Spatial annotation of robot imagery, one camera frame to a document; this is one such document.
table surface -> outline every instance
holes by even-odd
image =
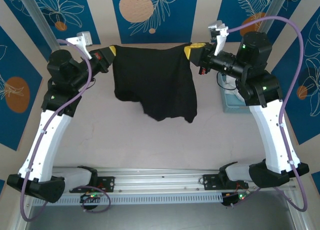
[[[193,65],[191,70],[198,99],[191,124],[182,117],[157,122],[144,114],[140,103],[116,99],[111,67],[97,75],[64,134],[54,165],[218,169],[233,161],[261,161],[265,153],[253,116],[223,113],[216,72],[198,75]]]

metal pole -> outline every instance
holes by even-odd
[[[21,0],[25,8],[29,12],[31,18],[35,22],[36,26],[40,30],[44,39],[48,43],[52,51],[60,49],[60,45],[57,42],[57,39],[52,32],[50,26],[48,25],[45,17],[42,15],[37,3],[35,0]]]
[[[266,16],[270,15],[278,15],[282,5],[284,4],[285,0],[272,0],[268,10],[266,11]],[[274,22],[273,19],[265,20],[261,23],[258,32],[267,33]]]

black cloth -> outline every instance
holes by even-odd
[[[197,115],[197,96],[190,62],[180,45],[171,49],[131,48],[115,45],[115,96],[142,104],[144,113],[161,121]]]

